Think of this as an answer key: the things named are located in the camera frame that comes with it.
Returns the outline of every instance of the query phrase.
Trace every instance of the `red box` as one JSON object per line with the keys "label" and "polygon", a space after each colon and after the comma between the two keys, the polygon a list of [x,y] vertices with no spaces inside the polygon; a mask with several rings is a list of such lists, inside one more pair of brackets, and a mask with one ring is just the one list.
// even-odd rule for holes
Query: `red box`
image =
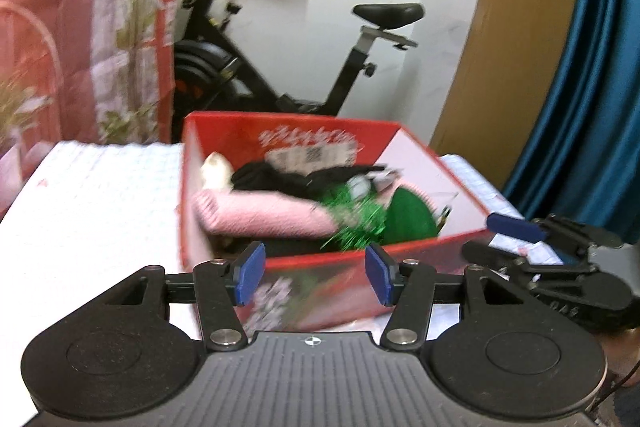
{"label": "red box", "polygon": [[[386,248],[396,259],[418,259],[439,272],[461,273],[460,255],[471,239],[488,243],[488,210],[460,183],[428,147],[400,124],[342,120],[323,116],[233,112],[195,112],[185,121],[180,196],[180,256],[184,269],[212,259],[207,235],[191,210],[191,197],[202,188],[200,166],[212,152],[224,155],[234,169],[262,160],[274,149],[316,143],[353,145],[355,162],[383,163],[402,169],[438,204],[452,207],[437,239]],[[238,308],[247,332],[313,331],[372,317],[388,309],[378,304],[364,273],[364,252],[316,253],[267,259],[254,301]]]}

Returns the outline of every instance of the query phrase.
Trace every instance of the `pink cloth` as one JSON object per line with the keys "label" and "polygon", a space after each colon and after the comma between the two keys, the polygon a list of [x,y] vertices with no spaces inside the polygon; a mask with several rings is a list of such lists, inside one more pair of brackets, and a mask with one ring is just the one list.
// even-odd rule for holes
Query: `pink cloth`
{"label": "pink cloth", "polygon": [[193,206],[207,232],[231,237],[331,237],[338,226],[320,203],[280,192],[200,190]]}

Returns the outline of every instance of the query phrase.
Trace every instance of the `stationary exercise bike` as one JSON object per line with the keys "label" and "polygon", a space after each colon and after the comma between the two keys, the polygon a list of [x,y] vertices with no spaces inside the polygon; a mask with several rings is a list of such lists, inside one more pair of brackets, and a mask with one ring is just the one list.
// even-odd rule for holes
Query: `stationary exercise bike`
{"label": "stationary exercise bike", "polygon": [[[375,24],[363,26],[357,44],[351,49],[342,70],[325,102],[294,100],[288,94],[278,95],[268,81],[242,54],[225,30],[231,17],[241,7],[229,3],[226,15],[217,22],[209,18],[213,0],[183,0],[182,7],[191,9],[184,39],[174,48],[175,96],[172,137],[180,141],[182,120],[194,110],[238,110],[286,112],[336,116],[360,71],[373,76],[376,65],[367,62],[373,42],[381,38],[394,42],[401,51],[417,47],[417,43],[390,33],[412,24],[424,16],[420,4],[361,4],[353,13]],[[244,84],[240,93],[234,81]]]}

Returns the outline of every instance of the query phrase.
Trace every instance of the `person's hand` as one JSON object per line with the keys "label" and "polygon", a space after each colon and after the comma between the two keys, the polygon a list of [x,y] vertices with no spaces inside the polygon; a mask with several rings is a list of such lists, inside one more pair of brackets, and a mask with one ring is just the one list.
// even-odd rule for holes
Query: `person's hand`
{"label": "person's hand", "polygon": [[[640,360],[640,328],[625,331],[618,335],[598,335],[600,345],[607,357],[609,369],[620,378],[626,377]],[[625,387],[640,382],[640,369],[629,378]]]}

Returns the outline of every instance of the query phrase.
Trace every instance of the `white tablecloth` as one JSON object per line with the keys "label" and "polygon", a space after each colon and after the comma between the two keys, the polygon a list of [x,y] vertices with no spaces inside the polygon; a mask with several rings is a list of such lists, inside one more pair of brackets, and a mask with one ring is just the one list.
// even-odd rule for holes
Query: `white tablecloth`
{"label": "white tablecloth", "polygon": [[[2,425],[25,423],[35,408],[20,377],[27,343],[116,282],[147,264],[168,273],[178,261],[178,186],[182,147],[55,147],[0,223],[2,254]],[[458,156],[444,161],[490,210],[518,216],[487,181]],[[544,246],[497,237],[494,244],[557,262]],[[455,322],[457,311],[434,311],[430,337]],[[188,305],[173,305],[171,322],[193,338]],[[385,319],[354,323],[379,336]]]}

